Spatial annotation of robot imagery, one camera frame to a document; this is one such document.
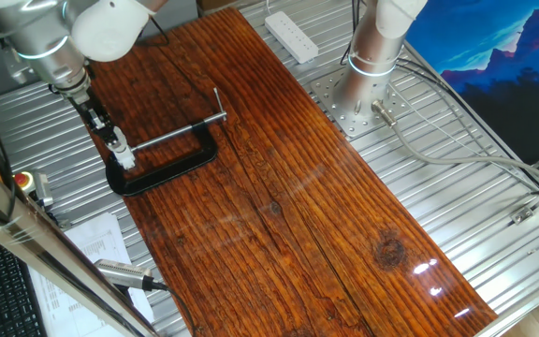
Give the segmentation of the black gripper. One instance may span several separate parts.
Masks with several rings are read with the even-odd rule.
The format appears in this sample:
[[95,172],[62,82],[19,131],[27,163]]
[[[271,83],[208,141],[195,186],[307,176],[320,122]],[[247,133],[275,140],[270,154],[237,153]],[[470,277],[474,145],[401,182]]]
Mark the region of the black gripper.
[[116,149],[121,143],[126,143],[123,131],[112,120],[105,119],[103,121],[91,99],[74,98],[73,105],[82,120],[104,141],[109,149]]

